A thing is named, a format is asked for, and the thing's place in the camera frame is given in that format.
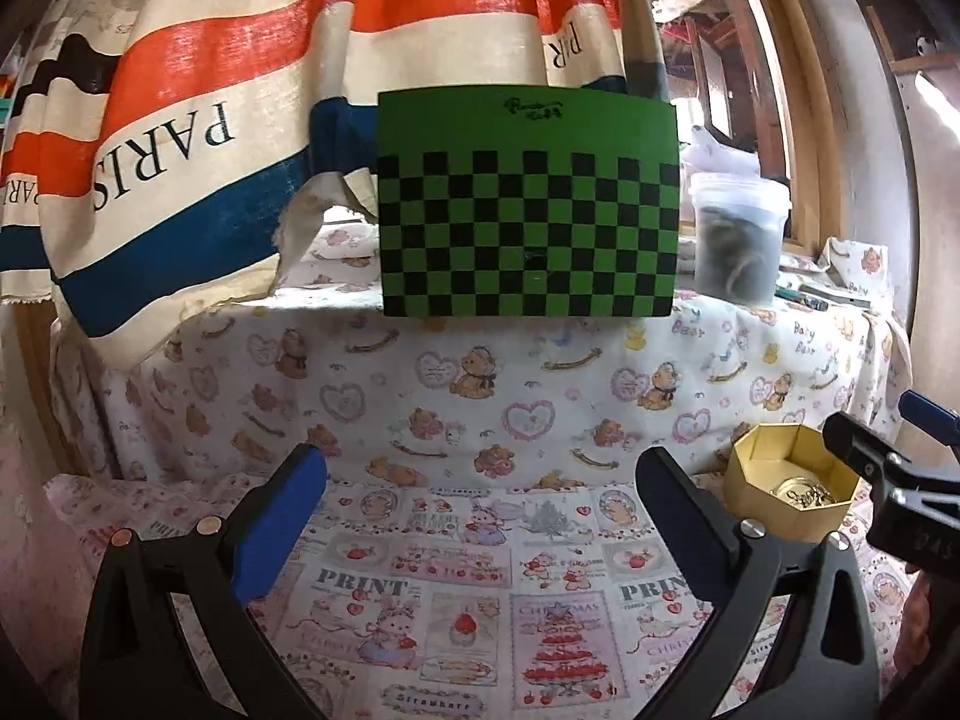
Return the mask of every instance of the screw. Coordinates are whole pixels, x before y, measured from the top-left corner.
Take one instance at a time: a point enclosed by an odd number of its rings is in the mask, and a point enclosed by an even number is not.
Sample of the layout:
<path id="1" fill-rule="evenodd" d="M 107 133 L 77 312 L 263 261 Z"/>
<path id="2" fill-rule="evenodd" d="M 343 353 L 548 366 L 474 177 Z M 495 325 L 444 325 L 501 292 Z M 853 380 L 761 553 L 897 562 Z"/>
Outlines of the screw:
<path id="1" fill-rule="evenodd" d="M 767 529 L 762 522 L 755 519 L 745 519 L 740 524 L 740 532 L 747 538 L 763 538 Z"/>
<path id="2" fill-rule="evenodd" d="M 197 523 L 197 533 L 201 536 L 213 536 L 224 522 L 219 517 L 204 517 Z"/>
<path id="3" fill-rule="evenodd" d="M 850 540 L 839 531 L 827 533 L 827 541 L 830 542 L 830 546 L 839 549 L 841 552 L 850 549 Z"/>
<path id="4" fill-rule="evenodd" d="M 121 528 L 110 537 L 110 543 L 115 547 L 125 547 L 133 541 L 133 532 L 127 528 Z"/>

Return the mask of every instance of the plastic container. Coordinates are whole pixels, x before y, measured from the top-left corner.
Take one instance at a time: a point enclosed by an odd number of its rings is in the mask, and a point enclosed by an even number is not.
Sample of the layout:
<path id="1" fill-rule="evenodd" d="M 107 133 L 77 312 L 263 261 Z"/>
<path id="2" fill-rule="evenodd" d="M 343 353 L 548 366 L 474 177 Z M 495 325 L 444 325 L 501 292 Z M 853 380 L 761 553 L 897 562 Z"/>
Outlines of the plastic container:
<path id="1" fill-rule="evenodd" d="M 694 289 L 748 306 L 774 299 L 790 190 L 750 175 L 690 177 L 697 225 Z"/>

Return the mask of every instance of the jewelry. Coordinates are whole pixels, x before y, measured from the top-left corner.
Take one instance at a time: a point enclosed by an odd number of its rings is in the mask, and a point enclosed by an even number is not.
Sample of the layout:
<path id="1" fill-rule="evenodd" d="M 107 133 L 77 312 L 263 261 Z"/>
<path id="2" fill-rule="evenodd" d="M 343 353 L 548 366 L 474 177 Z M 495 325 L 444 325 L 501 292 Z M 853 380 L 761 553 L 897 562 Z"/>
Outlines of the jewelry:
<path id="1" fill-rule="evenodd" d="M 797 509 L 813 509 L 836 503 L 833 496 L 819 482 L 805 476 L 791 476 L 785 479 L 770 494 Z"/>

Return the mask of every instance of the open box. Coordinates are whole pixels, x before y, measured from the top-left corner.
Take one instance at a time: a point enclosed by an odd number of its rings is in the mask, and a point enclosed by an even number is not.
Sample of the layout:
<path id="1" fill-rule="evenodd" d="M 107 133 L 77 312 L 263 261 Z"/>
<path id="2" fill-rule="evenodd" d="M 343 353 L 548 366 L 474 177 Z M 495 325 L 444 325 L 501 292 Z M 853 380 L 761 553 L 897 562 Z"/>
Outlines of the open box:
<path id="1" fill-rule="evenodd" d="M 798 509 L 773 494 L 795 477 L 819 483 L 836 503 Z M 724 498 L 731 514 L 759 520 L 773 536 L 816 542 L 840 527 L 858 482 L 856 473 L 827 451 L 819 431 L 799 424 L 757 425 L 733 445 Z"/>

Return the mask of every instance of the blue gripper pad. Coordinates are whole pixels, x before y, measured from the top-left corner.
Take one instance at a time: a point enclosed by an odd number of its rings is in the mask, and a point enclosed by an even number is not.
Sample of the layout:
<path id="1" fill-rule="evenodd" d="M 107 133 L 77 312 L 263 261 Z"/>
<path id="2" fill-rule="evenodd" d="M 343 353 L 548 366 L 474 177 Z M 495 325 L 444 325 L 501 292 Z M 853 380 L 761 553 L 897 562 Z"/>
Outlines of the blue gripper pad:
<path id="1" fill-rule="evenodd" d="M 266 493 L 269 498 L 234 549 L 230 586 L 242 605 L 270 592 L 325 488 L 323 452 L 299 445 L 266 485 L 248 493 Z"/>

